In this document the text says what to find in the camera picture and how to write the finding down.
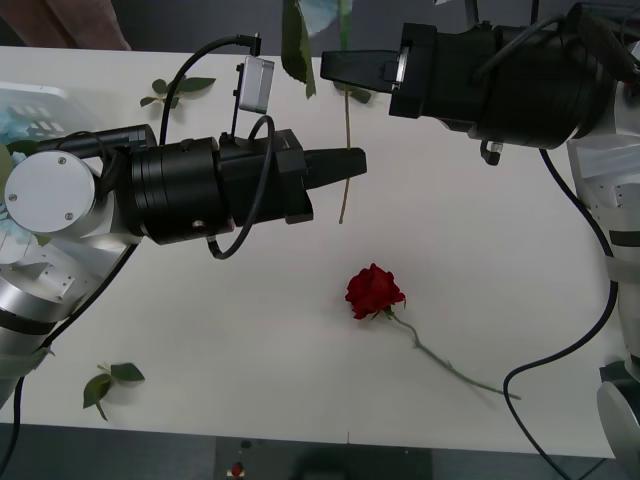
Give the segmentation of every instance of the table surface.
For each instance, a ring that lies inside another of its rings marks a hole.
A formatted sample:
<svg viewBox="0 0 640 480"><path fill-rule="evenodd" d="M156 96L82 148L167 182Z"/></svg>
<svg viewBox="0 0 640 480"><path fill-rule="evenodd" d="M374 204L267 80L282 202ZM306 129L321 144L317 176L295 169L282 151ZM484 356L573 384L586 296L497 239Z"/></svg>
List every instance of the table surface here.
<svg viewBox="0 0 640 480"><path fill-rule="evenodd" d="M60 87L104 128L149 123L140 108L182 54L0 48L0 80ZM209 56L192 70L213 88L173 111L169 137L217 137L230 127L235 66ZM305 148L345 145L343 98L329 82L304 96L276 60L269 113ZM315 60L316 75L319 60ZM532 451L504 400L452 377L412 348L408 332L358 322L348 280L376 262L406 293L423 342L454 366L500 386L512 368L557 352L599 317L606 280L584 220L534 149L507 146L497 168L479 142L432 119L387 115L388 97L353 104L353 144L369 172L312 191L315 220L258 225L234 258L204 240L143 241L86 315L29 375L28 423L336 443ZM256 115L241 112L239 133ZM564 148L551 153L570 178ZM232 236L222 242L228 245ZM523 374L513 392L549 452L611 456L598 420L598 368L624 354L614 319L588 346ZM109 423L82 409L100 362L134 362L147 381L107 396ZM10 421L11 409L0 413Z"/></svg>

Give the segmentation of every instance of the detached leaf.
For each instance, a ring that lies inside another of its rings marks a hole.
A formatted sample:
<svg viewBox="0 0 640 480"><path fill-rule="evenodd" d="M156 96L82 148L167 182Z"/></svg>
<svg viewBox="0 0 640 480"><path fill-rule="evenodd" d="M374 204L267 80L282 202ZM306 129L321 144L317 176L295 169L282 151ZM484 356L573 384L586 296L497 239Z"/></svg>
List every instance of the detached leaf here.
<svg viewBox="0 0 640 480"><path fill-rule="evenodd" d="M298 0L283 0L282 5L282 66L285 71L307 86L306 95L316 93L311 64L309 33Z"/></svg>
<svg viewBox="0 0 640 480"><path fill-rule="evenodd" d="M349 90L349 95L360 103L367 104L371 100L371 92L359 87L352 87L351 85L345 85L344 83L333 82L333 85L336 89L344 92L345 90Z"/></svg>
<svg viewBox="0 0 640 480"><path fill-rule="evenodd" d="M164 95L167 93L167 82L159 78L151 84L151 88L153 88L153 91L158 95Z"/></svg>
<svg viewBox="0 0 640 480"><path fill-rule="evenodd" d="M178 92L192 93L213 85L215 78L191 77L185 78L178 84Z"/></svg>
<svg viewBox="0 0 640 480"><path fill-rule="evenodd" d="M36 237L36 240L38 241L38 245L40 245L41 247L44 247L47 243L51 241L51 238L45 237L44 235L38 235L37 233L34 233L33 236Z"/></svg>
<svg viewBox="0 0 640 480"><path fill-rule="evenodd" d="M15 152L24 153L27 157L30 157L36 150L38 149L39 142L34 142L33 140L18 140L17 142L11 142L7 145L7 150L9 153L14 154Z"/></svg>
<svg viewBox="0 0 640 480"><path fill-rule="evenodd" d="M89 383L84 387L84 403L82 408L89 408L95 405L100 412L100 416L105 420L107 420L107 416L104 414L104 410L102 410L102 405L100 405L100 400L104 398L109 389L111 388L111 376L106 373L102 373L97 377L93 377L89 380Z"/></svg>
<svg viewBox="0 0 640 480"><path fill-rule="evenodd" d="M142 100L140 100L140 106L141 107L146 107L147 105L152 104L156 100L158 100L158 99L155 98L155 97L144 97Z"/></svg>
<svg viewBox="0 0 640 480"><path fill-rule="evenodd" d="M4 186L13 171L13 159L7 147L0 145L0 203L4 203Z"/></svg>
<svg viewBox="0 0 640 480"><path fill-rule="evenodd" d="M111 365L111 376L120 382L140 382L144 375L133 363Z"/></svg>

